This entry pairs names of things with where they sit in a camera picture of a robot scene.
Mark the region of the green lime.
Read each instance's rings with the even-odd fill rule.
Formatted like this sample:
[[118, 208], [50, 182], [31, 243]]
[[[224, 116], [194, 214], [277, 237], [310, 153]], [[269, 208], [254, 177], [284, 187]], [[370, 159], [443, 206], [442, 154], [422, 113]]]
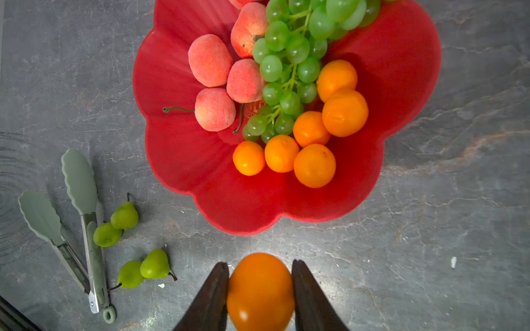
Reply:
[[96, 245], [102, 248], [115, 245], [121, 238], [123, 231], [113, 227], [111, 223], [98, 226], [92, 236]]

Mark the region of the green pear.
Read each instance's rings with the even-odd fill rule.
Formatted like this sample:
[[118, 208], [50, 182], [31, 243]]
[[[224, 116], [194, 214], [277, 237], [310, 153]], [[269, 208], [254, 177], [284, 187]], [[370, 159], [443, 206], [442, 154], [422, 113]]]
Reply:
[[127, 262], [119, 271], [117, 285], [110, 288], [110, 290], [138, 287], [144, 280], [140, 272], [141, 264], [142, 261]]
[[151, 251], [140, 266], [140, 274], [145, 279], [161, 279], [171, 276], [173, 281], [178, 278], [171, 272], [167, 252], [164, 248]]
[[127, 193], [126, 201], [112, 214], [110, 223], [117, 230], [130, 230], [138, 224], [138, 221], [138, 211], [130, 201], [130, 194]]

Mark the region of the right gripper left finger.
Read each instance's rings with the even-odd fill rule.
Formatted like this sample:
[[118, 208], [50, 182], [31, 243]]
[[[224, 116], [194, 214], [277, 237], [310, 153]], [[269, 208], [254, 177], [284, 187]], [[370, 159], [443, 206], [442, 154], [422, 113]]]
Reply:
[[228, 288], [229, 267], [218, 262], [174, 330], [226, 330]]

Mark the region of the red flower-shaped bowl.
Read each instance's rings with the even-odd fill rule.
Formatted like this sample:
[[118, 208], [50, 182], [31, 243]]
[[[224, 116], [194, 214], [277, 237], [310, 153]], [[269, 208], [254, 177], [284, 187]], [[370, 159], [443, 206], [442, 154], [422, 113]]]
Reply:
[[308, 56], [311, 70], [268, 51], [253, 76], [257, 92], [234, 98], [229, 81], [210, 89], [229, 107], [229, 122], [206, 130], [197, 119], [199, 82], [189, 48], [212, 35], [221, 46], [241, 12], [227, 1], [158, 1], [153, 30], [133, 73], [146, 118], [146, 154], [169, 189], [194, 198], [215, 227], [252, 235], [281, 217], [324, 222], [352, 211], [372, 191], [385, 139], [429, 99], [441, 63], [436, 27], [415, 1], [384, 4], [375, 21]]

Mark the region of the peach top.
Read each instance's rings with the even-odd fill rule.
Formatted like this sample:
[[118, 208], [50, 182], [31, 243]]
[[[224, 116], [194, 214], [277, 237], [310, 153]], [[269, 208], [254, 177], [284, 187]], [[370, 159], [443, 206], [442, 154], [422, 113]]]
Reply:
[[188, 51], [193, 76], [205, 87], [214, 88], [226, 84], [233, 58], [225, 43], [215, 34], [198, 37]]

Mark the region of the green grape bunch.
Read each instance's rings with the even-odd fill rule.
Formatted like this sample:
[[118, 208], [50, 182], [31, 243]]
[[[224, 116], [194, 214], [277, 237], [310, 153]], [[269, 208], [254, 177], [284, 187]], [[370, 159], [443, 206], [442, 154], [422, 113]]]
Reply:
[[263, 105], [239, 125], [243, 138], [268, 143], [276, 135], [291, 135], [305, 105], [317, 97], [328, 44], [373, 23], [381, 8], [381, 1], [269, 1], [268, 28], [253, 47], [265, 81]]

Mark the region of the orange mandarin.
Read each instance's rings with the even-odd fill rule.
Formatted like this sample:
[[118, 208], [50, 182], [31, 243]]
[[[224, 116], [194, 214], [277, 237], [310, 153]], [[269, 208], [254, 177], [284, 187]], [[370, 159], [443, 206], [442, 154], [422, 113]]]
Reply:
[[342, 89], [324, 102], [322, 118], [327, 131], [336, 137], [347, 137], [366, 124], [369, 108], [366, 99], [356, 90]]
[[233, 153], [233, 163], [243, 175], [257, 175], [265, 167], [264, 149], [255, 142], [241, 142]]
[[322, 102], [327, 102], [336, 92], [344, 88], [356, 89], [357, 70], [345, 60], [327, 63], [317, 79], [317, 93]]
[[300, 183], [310, 188], [327, 185], [334, 177], [335, 171], [335, 156], [322, 144], [306, 146], [295, 158], [295, 176]]
[[230, 277], [226, 306], [237, 330], [285, 330], [295, 310], [291, 273], [273, 255], [245, 257]]
[[277, 135], [269, 140], [264, 149], [266, 164], [274, 172], [291, 172], [299, 151], [300, 148], [294, 138]]
[[304, 112], [296, 119], [293, 135], [302, 148], [314, 143], [325, 145], [331, 137], [324, 126], [322, 113], [316, 111]]

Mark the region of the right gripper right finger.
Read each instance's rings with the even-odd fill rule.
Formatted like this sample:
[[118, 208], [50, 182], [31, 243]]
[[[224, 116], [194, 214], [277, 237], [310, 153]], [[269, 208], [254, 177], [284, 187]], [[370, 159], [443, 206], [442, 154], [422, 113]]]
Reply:
[[291, 276], [295, 297], [296, 330], [349, 330], [304, 261], [297, 259], [293, 261]]

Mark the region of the red peach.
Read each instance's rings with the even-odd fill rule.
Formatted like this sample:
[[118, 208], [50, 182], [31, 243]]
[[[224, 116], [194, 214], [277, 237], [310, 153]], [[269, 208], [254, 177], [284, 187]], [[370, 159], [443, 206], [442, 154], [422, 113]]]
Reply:
[[262, 0], [229, 0], [229, 2], [238, 10], [241, 10], [245, 5], [252, 3], [252, 2], [260, 2], [262, 3]]

